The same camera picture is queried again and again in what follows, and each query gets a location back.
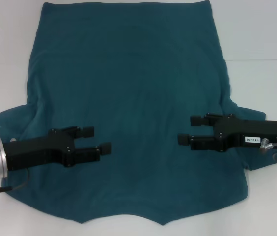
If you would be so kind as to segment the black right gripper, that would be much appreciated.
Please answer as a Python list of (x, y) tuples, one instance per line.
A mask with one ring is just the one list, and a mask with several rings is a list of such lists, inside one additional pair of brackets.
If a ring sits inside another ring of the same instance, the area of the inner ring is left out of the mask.
[(178, 134), (181, 146), (191, 150), (217, 150), (225, 152), (230, 148), (253, 147), (264, 149), (270, 143), (277, 143), (277, 121), (247, 120), (232, 115), (220, 117), (207, 113), (191, 116), (191, 126), (212, 126), (213, 136)]

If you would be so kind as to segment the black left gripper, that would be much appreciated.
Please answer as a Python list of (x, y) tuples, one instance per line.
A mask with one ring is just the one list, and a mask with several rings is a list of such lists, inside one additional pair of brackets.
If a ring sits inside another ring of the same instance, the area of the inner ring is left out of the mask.
[(97, 162), (102, 155), (111, 154), (111, 142), (75, 150), (74, 139), (89, 137), (94, 137), (93, 126), (71, 126), (52, 129), (47, 136), (4, 143), (7, 168), (15, 171), (49, 163), (71, 167), (74, 163)]

